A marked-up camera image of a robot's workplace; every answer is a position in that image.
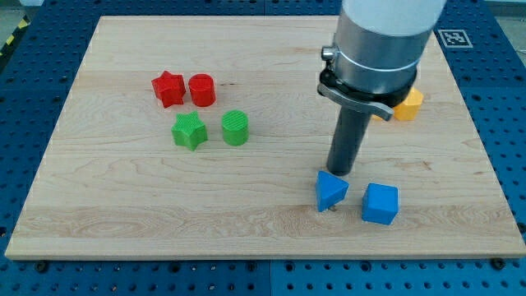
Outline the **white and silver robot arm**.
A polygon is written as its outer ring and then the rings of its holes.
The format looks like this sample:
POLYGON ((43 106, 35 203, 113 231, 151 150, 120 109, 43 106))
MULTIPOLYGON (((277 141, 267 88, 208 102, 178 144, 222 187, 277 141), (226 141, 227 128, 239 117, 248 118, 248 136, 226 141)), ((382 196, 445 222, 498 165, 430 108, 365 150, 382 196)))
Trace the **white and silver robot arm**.
POLYGON ((388 121, 417 76, 445 0, 343 0, 317 90, 346 109, 388 121))

